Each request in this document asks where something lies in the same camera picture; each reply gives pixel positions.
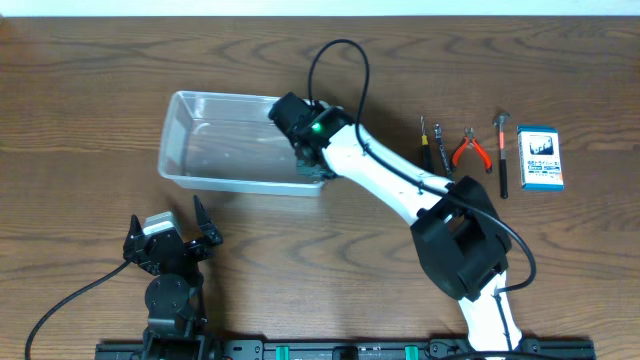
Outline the blue white screwdriver box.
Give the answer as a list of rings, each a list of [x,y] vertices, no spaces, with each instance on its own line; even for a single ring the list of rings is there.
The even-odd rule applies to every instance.
[[[525,191],[564,189],[558,130],[550,126],[517,127],[521,187]]]

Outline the small hammer black handle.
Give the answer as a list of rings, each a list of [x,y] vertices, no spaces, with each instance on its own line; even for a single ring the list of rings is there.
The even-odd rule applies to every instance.
[[[511,118],[511,115],[507,112],[499,113],[493,121],[495,127],[498,128],[499,137],[499,175],[500,175],[500,197],[507,199],[508,193],[508,168],[506,159],[506,147],[505,147],[505,124]]]

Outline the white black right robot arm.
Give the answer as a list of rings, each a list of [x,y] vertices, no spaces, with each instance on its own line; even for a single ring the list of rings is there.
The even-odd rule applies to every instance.
[[[473,350],[518,348],[522,332],[505,291],[512,242],[477,181],[454,182],[413,165],[337,106],[288,93],[268,117],[303,165],[353,181],[409,225],[421,268],[458,302]]]

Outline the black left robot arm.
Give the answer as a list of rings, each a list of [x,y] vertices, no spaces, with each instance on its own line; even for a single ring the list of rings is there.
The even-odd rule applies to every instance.
[[[219,359],[221,345],[205,327],[204,276],[199,263],[214,254],[223,236],[198,196],[193,197],[201,235],[183,241],[175,222],[158,218],[145,226],[133,215],[123,245],[123,258],[153,276],[145,291],[148,310],[143,345],[133,359]]]

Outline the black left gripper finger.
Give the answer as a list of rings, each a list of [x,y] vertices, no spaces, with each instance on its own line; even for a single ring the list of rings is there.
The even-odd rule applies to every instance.
[[[143,239],[144,232],[142,230],[139,219],[135,214],[132,214],[130,218],[128,233],[125,237],[125,249],[136,250],[138,248],[138,245],[140,244],[140,241]]]
[[[193,202],[196,222],[202,233],[202,239],[211,246],[221,245],[223,243],[223,235],[211,220],[209,213],[197,195],[193,196]]]

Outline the clear plastic container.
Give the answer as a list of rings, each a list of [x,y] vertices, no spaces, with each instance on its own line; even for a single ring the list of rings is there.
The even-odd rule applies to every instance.
[[[316,197],[288,139],[268,118],[275,97],[177,91],[169,101],[158,173],[192,190]]]

